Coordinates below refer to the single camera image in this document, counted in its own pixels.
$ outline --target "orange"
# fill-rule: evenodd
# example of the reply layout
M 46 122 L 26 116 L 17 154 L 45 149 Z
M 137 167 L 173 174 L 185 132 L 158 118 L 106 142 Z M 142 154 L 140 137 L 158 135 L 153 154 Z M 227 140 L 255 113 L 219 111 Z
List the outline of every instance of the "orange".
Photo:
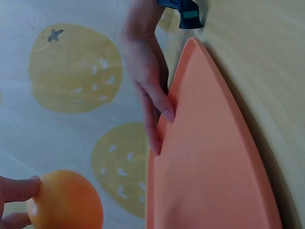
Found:
M 122 81 L 122 58 L 108 37 L 56 24 L 37 37 L 29 65 L 33 96 L 44 108 L 80 114 L 110 103 Z
M 142 122 L 124 123 L 102 136 L 92 155 L 93 173 L 103 190 L 129 213 L 144 218 L 145 154 Z
M 35 229 L 101 229 L 103 225 L 99 194 L 86 178 L 67 170 L 43 176 L 27 210 Z

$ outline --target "orange tray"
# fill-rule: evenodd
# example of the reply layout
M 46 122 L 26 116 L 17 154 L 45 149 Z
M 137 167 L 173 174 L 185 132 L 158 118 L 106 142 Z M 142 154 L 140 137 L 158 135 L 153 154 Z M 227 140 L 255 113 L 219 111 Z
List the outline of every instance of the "orange tray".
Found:
M 280 229 L 275 198 L 244 118 L 205 47 L 191 38 L 150 152 L 147 229 Z

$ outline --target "black handle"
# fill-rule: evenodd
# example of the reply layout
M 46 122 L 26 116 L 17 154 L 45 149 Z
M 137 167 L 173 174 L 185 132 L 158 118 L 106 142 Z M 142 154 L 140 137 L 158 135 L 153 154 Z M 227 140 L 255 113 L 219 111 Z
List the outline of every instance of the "black handle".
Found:
M 192 0 L 157 0 L 158 4 L 172 8 L 180 12 L 180 29 L 199 29 L 203 25 L 200 22 L 199 7 Z

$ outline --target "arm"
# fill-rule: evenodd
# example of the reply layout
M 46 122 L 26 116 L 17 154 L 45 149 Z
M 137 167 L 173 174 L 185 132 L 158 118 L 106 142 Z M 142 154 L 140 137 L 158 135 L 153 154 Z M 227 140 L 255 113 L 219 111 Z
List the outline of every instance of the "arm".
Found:
M 158 113 L 171 122 L 174 120 L 173 107 L 166 96 L 168 69 L 154 35 L 163 11 L 156 0 L 133 0 L 122 31 L 123 55 L 144 110 L 151 148 L 156 154 L 161 150 L 155 128 Z

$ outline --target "hand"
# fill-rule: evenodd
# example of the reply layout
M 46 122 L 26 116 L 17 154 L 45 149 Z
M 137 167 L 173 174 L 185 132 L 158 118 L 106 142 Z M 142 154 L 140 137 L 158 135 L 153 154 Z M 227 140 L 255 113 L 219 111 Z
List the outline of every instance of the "hand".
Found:
M 163 114 L 174 121 L 167 98 L 168 69 L 154 35 L 164 8 L 156 0 L 134 0 L 122 31 L 123 55 L 144 109 L 146 132 L 152 150 L 160 154 L 156 123 Z
M 4 218 L 4 204 L 21 202 L 32 198 L 39 189 L 39 177 L 26 180 L 12 180 L 0 176 L 0 229 L 22 229 L 31 225 L 27 213 L 13 213 Z

